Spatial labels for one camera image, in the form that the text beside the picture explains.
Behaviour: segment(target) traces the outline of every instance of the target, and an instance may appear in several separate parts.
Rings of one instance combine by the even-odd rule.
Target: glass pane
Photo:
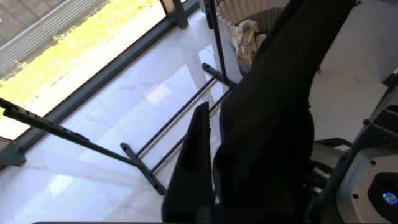
[[[2,0],[0,97],[44,116],[164,17],[159,0]],[[0,136],[27,128],[0,115]]]

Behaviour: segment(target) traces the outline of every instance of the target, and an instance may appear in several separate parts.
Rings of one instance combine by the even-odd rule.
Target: wicker basket
[[[217,7],[218,23],[226,32],[226,37],[236,53],[233,44],[235,27],[250,19],[257,22],[259,34],[267,34],[289,0],[224,0]],[[251,64],[238,60],[243,76],[250,70]]]

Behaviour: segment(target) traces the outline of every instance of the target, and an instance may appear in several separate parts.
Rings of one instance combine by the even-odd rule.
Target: crumpled cloth in basket
[[[249,19],[242,21],[235,27],[232,41],[236,49],[235,56],[239,62],[247,65],[253,63],[254,56],[261,42],[266,38],[265,34],[256,36],[257,32],[259,32],[257,22]]]

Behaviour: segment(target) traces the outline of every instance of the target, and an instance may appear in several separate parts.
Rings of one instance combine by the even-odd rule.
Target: lawn
[[[72,71],[87,55],[112,39],[142,10],[159,0],[109,0],[101,10],[67,33],[54,37],[56,44],[29,63],[20,63],[19,72],[0,80],[0,97],[26,106],[42,92]]]

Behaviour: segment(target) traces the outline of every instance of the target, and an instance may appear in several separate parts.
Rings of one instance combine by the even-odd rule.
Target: glossy floor
[[[394,12],[396,6],[365,1],[351,13],[313,83],[317,139],[352,141],[380,99],[386,89],[380,81],[398,66],[398,30],[388,29],[398,25]],[[368,15],[372,19],[363,22]],[[140,149],[210,79],[201,63],[219,65],[204,15],[198,11],[189,21],[188,29],[170,32],[62,124],[120,154],[121,142]],[[238,81],[228,47],[224,43],[228,75]],[[212,105],[226,90],[214,82],[194,105]],[[150,168],[184,135],[194,105],[142,155]],[[217,110],[211,131],[214,152],[220,144]],[[27,159],[0,175],[0,223],[161,220],[162,197],[134,167],[52,136],[38,142]],[[166,186],[175,159],[157,171]]]

